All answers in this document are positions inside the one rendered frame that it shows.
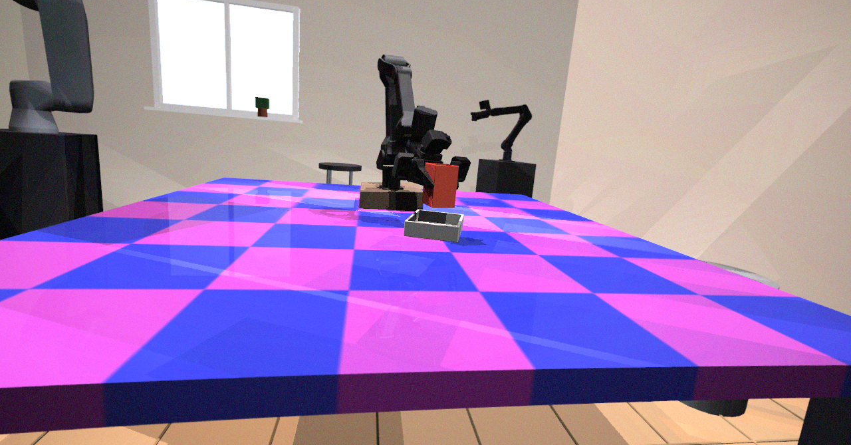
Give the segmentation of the red square cup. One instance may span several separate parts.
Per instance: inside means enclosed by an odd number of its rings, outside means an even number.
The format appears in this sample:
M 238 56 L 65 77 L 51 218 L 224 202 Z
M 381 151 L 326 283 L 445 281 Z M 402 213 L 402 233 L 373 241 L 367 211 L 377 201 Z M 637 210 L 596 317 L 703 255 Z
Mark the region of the red square cup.
M 422 203 L 430 208 L 455 208 L 459 166 L 425 163 L 434 187 L 423 188 Z

